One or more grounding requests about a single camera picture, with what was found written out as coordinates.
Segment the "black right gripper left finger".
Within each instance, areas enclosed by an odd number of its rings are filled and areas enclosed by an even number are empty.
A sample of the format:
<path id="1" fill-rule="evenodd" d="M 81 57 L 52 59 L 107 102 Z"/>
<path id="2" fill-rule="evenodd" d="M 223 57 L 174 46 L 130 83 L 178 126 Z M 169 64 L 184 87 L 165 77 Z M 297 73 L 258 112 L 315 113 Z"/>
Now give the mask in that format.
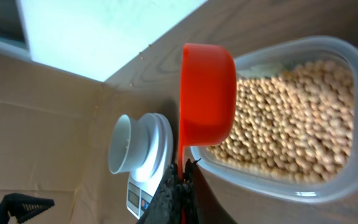
<path id="1" fill-rule="evenodd" d="M 157 191 L 137 224 L 180 224 L 181 223 L 181 180 L 178 178 L 178 166 L 167 167 Z"/>

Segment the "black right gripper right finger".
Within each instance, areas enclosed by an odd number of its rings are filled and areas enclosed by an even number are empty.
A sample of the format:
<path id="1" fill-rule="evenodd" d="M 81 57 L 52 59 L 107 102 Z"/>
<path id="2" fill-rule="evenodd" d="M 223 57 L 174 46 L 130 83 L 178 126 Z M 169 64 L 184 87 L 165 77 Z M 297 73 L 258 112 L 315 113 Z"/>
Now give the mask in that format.
<path id="1" fill-rule="evenodd" d="M 184 223 L 235 224 L 236 221 L 219 203 L 197 165 L 188 159 L 183 183 Z"/>

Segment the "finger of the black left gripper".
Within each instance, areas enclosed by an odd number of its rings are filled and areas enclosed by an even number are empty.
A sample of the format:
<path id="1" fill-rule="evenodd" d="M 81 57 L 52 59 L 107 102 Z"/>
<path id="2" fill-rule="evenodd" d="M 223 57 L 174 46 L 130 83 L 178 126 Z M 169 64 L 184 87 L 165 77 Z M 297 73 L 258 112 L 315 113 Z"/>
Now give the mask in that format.
<path id="1" fill-rule="evenodd" d="M 19 193 L 5 195 L 1 202 L 2 223 L 8 223 L 11 217 L 15 217 L 17 223 L 27 222 L 54 205 L 53 199 L 38 198 Z"/>

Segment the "white digital kitchen scale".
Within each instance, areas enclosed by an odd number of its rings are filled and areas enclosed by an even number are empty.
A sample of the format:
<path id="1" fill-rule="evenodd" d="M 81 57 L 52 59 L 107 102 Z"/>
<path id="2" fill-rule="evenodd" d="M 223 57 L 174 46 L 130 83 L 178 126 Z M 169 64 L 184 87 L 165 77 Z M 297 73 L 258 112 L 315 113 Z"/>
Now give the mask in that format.
<path id="1" fill-rule="evenodd" d="M 149 134 L 148 154 L 143 165 L 130 172 L 126 207 L 139 219 L 148 209 L 166 168 L 173 158 L 173 133 L 164 115 L 147 113 L 140 118 Z"/>

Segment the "red plastic measuring scoop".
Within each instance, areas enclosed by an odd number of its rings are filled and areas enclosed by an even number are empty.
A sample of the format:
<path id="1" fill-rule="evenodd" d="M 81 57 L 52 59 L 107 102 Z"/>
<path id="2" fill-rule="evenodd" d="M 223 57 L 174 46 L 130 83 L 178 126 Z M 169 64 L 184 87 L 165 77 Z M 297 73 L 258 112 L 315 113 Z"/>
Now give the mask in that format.
<path id="1" fill-rule="evenodd" d="M 178 176 L 184 180 L 185 148 L 226 139 L 234 122 L 236 68 L 223 47 L 183 46 L 178 130 Z"/>

